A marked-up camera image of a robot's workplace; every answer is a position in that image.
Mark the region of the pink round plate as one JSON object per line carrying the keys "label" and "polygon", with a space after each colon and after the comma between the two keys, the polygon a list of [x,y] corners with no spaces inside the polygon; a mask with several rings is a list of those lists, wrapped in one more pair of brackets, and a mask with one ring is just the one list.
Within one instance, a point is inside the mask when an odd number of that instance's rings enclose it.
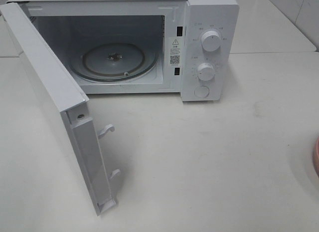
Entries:
{"label": "pink round plate", "polygon": [[317,138],[313,150],[313,166],[317,176],[319,177],[319,138]]}

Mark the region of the white microwave door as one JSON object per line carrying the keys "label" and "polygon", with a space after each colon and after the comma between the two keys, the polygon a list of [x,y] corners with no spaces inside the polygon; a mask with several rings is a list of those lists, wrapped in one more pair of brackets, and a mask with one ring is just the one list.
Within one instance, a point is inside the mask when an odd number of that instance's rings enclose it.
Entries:
{"label": "white microwave door", "polygon": [[0,12],[44,115],[63,146],[72,148],[96,214],[117,204],[112,185],[120,175],[107,173],[99,144],[112,124],[97,131],[88,108],[89,98],[29,19],[27,10],[11,2]]}

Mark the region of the glass microwave turntable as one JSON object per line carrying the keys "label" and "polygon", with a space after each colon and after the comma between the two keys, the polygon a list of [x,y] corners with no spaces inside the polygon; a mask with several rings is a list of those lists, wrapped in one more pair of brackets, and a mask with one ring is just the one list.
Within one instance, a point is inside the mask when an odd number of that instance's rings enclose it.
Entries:
{"label": "glass microwave turntable", "polygon": [[75,74],[90,81],[125,81],[148,73],[161,52],[161,38],[101,37],[74,47],[69,66]]}

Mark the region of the white microwave oven body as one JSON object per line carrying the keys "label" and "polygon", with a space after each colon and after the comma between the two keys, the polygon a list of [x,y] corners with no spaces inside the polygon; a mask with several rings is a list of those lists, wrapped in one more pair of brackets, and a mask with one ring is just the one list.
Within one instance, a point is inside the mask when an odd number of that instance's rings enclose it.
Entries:
{"label": "white microwave oven body", "polygon": [[[29,19],[85,94],[179,93],[183,101],[218,100],[236,27],[236,0],[8,0]],[[205,51],[200,36],[214,28],[221,46]],[[162,52],[148,73],[117,82],[94,82],[75,74],[70,53],[87,40],[107,37],[161,38]],[[216,74],[201,81],[197,67],[211,63]],[[198,98],[195,88],[207,86]]]}

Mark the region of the white timer knob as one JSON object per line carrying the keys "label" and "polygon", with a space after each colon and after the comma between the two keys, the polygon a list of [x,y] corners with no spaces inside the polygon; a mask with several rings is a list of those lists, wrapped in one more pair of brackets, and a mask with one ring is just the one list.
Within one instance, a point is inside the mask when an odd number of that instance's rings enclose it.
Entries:
{"label": "white timer knob", "polygon": [[201,81],[209,81],[214,78],[216,69],[211,63],[202,63],[197,67],[197,76]]}

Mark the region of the upper white power knob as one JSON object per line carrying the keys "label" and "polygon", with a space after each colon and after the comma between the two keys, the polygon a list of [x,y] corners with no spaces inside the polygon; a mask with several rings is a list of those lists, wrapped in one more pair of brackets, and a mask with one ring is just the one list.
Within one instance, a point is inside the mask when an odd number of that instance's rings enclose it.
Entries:
{"label": "upper white power knob", "polygon": [[202,48],[207,52],[216,51],[221,46],[222,37],[218,30],[210,28],[200,36]]}

